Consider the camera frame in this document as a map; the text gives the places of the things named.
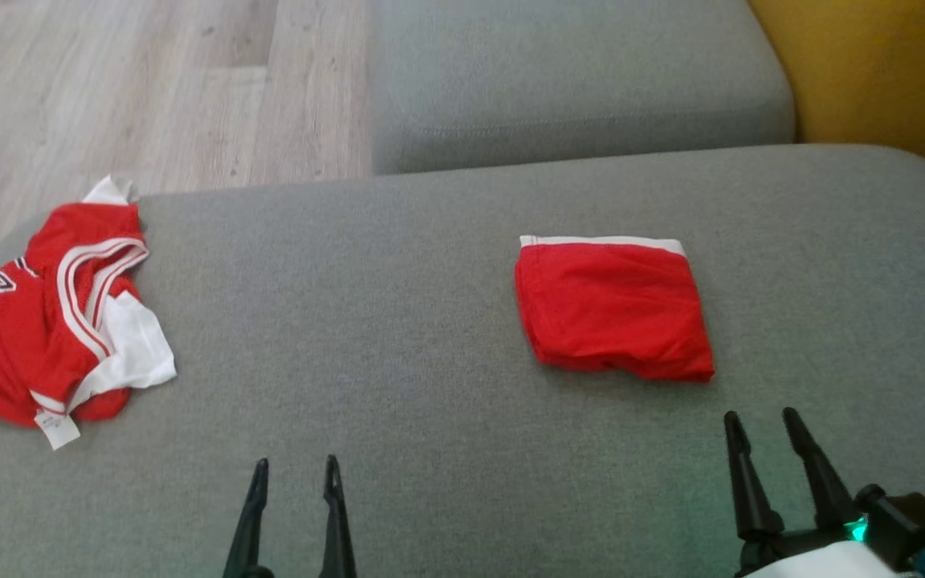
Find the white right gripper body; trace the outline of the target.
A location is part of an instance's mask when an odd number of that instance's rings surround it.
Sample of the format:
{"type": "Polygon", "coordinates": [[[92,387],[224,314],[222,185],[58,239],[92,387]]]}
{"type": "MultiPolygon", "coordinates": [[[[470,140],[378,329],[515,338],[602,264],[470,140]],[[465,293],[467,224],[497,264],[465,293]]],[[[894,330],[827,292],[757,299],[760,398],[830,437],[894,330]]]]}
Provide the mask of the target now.
{"type": "Polygon", "coordinates": [[[913,555],[913,520],[872,515],[848,530],[780,534],[744,541],[737,577],[899,577],[897,567],[913,555]],[[864,538],[856,529],[864,527],[864,538]]]}

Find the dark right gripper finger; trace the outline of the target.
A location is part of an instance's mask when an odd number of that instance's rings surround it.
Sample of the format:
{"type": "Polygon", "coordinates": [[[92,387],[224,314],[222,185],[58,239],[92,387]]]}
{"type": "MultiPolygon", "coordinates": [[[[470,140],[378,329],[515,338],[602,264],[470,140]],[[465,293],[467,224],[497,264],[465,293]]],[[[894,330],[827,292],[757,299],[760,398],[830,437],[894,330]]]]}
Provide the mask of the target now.
{"type": "Polygon", "coordinates": [[[853,498],[819,446],[800,414],[793,407],[782,410],[783,423],[797,457],[801,459],[814,506],[814,520],[820,530],[848,530],[862,519],[853,498]]]}
{"type": "Polygon", "coordinates": [[[761,486],[752,463],[752,447],[738,413],[727,411],[723,425],[738,537],[753,541],[782,534],[783,520],[772,508],[761,486]]]}

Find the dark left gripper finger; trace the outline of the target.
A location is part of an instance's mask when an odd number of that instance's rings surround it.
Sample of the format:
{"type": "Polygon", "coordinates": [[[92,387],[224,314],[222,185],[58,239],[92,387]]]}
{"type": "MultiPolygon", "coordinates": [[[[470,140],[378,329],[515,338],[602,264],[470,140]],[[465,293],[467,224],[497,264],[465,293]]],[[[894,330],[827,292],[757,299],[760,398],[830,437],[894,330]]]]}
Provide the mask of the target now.
{"type": "Polygon", "coordinates": [[[357,577],[355,552],[350,538],[348,506],[337,457],[327,456],[324,465],[324,501],[328,516],[324,531],[324,554],[320,577],[357,577]]]}
{"type": "Polygon", "coordinates": [[[259,541],[262,515],[267,507],[269,461],[257,461],[247,496],[238,517],[226,564],[222,573],[227,577],[271,577],[271,570],[259,563],[259,541]]]}

